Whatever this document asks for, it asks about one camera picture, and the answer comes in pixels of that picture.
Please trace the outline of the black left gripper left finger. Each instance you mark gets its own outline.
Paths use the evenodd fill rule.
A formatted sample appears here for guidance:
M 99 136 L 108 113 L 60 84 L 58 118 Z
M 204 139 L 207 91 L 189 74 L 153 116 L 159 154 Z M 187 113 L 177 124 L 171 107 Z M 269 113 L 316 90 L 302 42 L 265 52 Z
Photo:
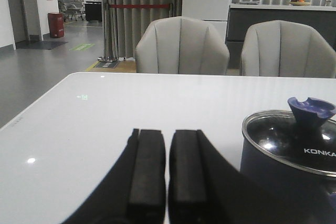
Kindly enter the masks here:
M 115 164 L 65 223 L 163 223 L 165 166 L 162 133 L 134 129 Z

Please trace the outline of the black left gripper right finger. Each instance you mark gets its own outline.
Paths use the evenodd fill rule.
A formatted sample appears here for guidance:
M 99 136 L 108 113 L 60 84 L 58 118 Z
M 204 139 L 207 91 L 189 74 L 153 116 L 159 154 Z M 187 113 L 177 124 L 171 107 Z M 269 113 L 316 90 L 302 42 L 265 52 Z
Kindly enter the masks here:
M 316 223 L 228 162 L 200 130 L 175 132 L 170 150 L 171 223 Z

